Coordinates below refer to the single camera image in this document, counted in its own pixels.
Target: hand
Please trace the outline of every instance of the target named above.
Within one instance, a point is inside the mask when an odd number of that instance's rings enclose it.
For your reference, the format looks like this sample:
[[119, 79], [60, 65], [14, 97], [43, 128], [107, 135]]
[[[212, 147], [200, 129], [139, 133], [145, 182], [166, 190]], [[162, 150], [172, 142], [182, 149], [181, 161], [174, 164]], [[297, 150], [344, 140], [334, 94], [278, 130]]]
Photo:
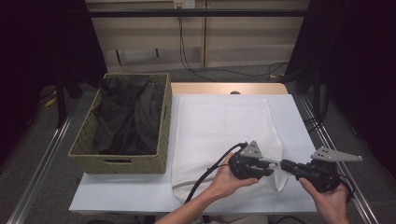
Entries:
[[228, 160], [231, 158], [232, 155], [233, 153], [230, 153], [224, 159], [218, 169], [218, 172], [216, 173], [215, 179], [205, 190], [212, 193], [217, 200], [230, 196], [241, 187], [247, 187], [259, 182], [257, 178], [249, 178], [243, 180], [236, 178], [231, 172], [230, 167], [228, 166]]
[[319, 193], [307, 179], [301, 177], [299, 182], [311, 195], [315, 207], [326, 223], [349, 223], [347, 219], [347, 188], [343, 184], [340, 184], [333, 192]]

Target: white table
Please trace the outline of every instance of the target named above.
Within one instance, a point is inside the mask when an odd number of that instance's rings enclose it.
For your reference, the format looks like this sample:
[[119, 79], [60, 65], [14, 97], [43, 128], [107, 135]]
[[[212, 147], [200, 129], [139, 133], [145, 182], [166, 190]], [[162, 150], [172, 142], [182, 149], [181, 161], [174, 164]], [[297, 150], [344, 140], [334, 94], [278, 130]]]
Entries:
[[[237, 91], [229, 87], [226, 90]], [[291, 95], [267, 94], [246, 97], [263, 97], [270, 102], [271, 113], [284, 147], [284, 159], [297, 162], [310, 161], [309, 157], [315, 148]], [[182, 202], [173, 195], [171, 188], [178, 98], [179, 96], [174, 94], [166, 173], [164, 175], [84, 174], [70, 205], [70, 211], [81, 214], [160, 214], [171, 212], [182, 205]], [[205, 214], [289, 214], [316, 211], [311, 197], [291, 176], [280, 192], [238, 205], [213, 204], [205, 210]]]

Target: woven basket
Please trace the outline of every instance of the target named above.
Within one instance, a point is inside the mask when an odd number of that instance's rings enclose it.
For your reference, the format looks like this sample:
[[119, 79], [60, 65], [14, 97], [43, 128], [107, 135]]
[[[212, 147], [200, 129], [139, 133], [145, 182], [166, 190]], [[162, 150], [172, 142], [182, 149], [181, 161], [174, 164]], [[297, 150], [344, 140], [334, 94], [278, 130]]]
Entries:
[[98, 150], [93, 145], [93, 138], [98, 123], [92, 110], [101, 103], [103, 96], [100, 92], [97, 92], [90, 112], [85, 118], [68, 154], [68, 157], [81, 166], [85, 173], [163, 174], [166, 171], [172, 108], [172, 89], [169, 74], [105, 74], [105, 78], [117, 77], [121, 80], [132, 76], [148, 77], [150, 83], [165, 86], [157, 154], [147, 156], [99, 155]]

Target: black fabric in basket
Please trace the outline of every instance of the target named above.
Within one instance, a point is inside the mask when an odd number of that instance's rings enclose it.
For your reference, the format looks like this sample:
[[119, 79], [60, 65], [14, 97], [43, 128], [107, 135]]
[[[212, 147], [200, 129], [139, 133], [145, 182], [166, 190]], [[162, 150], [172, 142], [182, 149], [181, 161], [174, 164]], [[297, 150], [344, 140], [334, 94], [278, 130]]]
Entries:
[[104, 98], [93, 114], [98, 120], [94, 145], [103, 155], [154, 155], [158, 145], [164, 86], [146, 77], [128, 81], [104, 78]]

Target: folded white cloth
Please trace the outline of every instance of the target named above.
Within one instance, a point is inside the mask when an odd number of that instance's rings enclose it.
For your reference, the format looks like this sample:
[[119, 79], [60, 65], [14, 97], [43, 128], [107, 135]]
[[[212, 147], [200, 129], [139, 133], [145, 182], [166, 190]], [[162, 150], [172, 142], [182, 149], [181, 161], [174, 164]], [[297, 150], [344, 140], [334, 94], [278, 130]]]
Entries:
[[[186, 95], [179, 99], [175, 153], [172, 165], [174, 194], [185, 201], [198, 178], [230, 147], [255, 140], [263, 159], [281, 161], [283, 147], [265, 98], [240, 95]], [[213, 172], [196, 190], [200, 194], [215, 176]], [[288, 174], [276, 167], [269, 177], [249, 188], [239, 189], [228, 203], [280, 191]]]

